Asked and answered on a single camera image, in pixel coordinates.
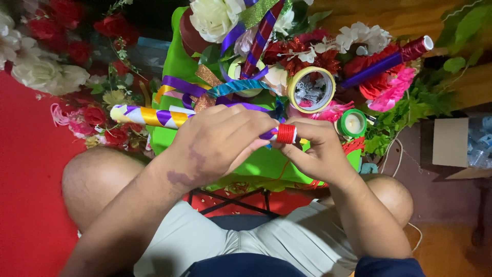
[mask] wooden floor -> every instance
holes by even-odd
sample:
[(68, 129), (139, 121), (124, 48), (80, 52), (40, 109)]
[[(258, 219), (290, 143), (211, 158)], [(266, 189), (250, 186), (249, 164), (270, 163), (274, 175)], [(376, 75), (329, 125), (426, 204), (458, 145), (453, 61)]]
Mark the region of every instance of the wooden floor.
[[(417, 227), (424, 238), (414, 257), (427, 277), (492, 277), (490, 252), (471, 244), (473, 225), (420, 223)], [(405, 232), (412, 247), (416, 245), (418, 231), (407, 226)]]

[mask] hand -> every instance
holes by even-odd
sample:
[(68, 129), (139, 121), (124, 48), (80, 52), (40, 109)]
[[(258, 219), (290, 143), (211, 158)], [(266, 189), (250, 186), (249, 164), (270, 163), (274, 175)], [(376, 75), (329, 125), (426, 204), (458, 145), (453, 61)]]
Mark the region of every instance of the hand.
[(163, 178), (186, 190), (231, 173), (270, 142), (258, 137), (278, 126), (266, 113), (242, 105), (210, 107), (188, 119), (161, 155)]
[(333, 123), (294, 117), (285, 123), (295, 125), (297, 136), (309, 140), (311, 148), (303, 152), (293, 144), (274, 147), (306, 176), (329, 184), (343, 184), (357, 175), (347, 160)]

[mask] blue shirt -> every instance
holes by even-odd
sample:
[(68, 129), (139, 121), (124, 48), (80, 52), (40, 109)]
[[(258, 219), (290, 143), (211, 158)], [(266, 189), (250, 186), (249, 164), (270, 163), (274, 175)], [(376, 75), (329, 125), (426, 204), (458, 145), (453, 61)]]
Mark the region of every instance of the blue shirt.
[[(287, 261), (252, 253), (217, 256), (191, 265), (186, 277), (306, 277)], [(363, 257), (356, 277), (425, 277), (415, 259)]]

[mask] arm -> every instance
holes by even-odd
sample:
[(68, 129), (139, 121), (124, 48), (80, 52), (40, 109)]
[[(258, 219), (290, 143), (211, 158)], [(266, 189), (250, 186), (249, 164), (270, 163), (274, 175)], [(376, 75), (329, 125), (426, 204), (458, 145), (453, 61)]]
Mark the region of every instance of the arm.
[(298, 136), (311, 148), (305, 153), (293, 145), (280, 150), (307, 176), (328, 182), (343, 229), (355, 254), (379, 258), (409, 258), (410, 244), (390, 211), (373, 194), (348, 162), (332, 123), (289, 119)]
[(242, 105), (214, 106), (188, 119), (171, 146), (89, 226), (60, 276), (106, 277), (131, 269), (184, 193), (231, 173), (269, 143), (258, 136), (276, 126), (266, 113)]

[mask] white shorts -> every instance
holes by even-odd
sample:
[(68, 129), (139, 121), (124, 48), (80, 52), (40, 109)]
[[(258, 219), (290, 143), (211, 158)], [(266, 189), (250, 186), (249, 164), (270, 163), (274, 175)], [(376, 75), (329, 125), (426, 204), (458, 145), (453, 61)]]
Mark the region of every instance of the white shorts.
[(347, 277), (357, 264), (333, 209), (317, 202), (250, 231), (231, 231), (179, 201), (166, 215), (135, 264), (136, 277), (179, 277), (191, 264), (230, 253), (285, 260), (307, 277)]

